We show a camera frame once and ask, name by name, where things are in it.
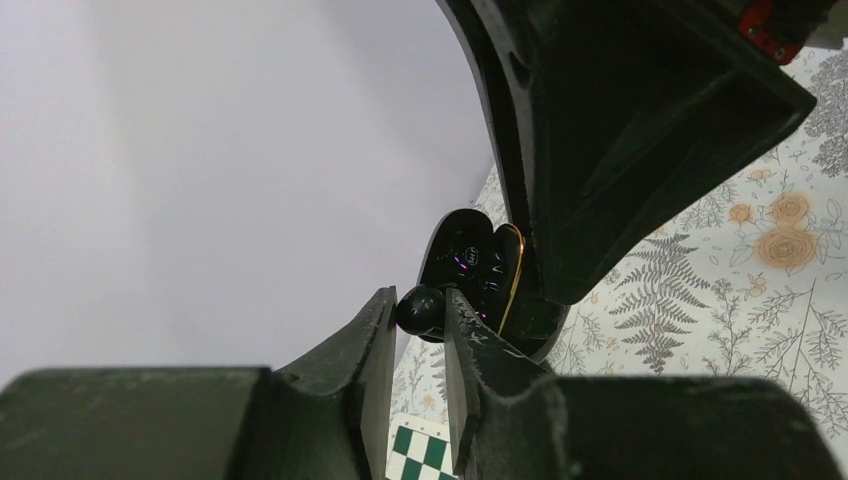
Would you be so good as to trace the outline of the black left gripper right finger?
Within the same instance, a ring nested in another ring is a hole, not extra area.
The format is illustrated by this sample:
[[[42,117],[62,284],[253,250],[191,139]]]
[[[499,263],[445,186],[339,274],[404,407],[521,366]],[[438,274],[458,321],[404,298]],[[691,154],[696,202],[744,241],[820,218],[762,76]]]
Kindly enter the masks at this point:
[[[446,293],[452,461],[464,479],[837,479],[806,410],[752,377],[560,376]]]

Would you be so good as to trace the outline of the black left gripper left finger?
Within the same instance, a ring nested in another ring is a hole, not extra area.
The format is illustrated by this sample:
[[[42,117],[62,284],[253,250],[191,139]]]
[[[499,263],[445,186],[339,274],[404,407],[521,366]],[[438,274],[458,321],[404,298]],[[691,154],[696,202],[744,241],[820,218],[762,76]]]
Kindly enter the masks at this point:
[[[289,363],[41,369],[1,394],[5,479],[380,479],[396,291]]]

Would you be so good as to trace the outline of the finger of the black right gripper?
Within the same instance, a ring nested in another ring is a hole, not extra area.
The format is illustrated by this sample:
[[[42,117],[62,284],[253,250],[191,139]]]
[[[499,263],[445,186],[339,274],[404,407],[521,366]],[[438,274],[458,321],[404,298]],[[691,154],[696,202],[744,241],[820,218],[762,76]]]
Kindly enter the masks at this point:
[[[532,291],[582,299],[816,100],[715,1],[444,1]]]

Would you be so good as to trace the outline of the black round cap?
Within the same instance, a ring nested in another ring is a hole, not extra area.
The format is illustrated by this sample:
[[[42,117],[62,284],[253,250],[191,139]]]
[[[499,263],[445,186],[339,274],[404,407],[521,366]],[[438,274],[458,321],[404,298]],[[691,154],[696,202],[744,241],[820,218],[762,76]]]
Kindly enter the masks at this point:
[[[543,295],[532,249],[517,226],[494,226],[474,209],[444,216],[431,236],[418,283],[455,287],[480,320],[534,361],[552,350],[568,307]]]

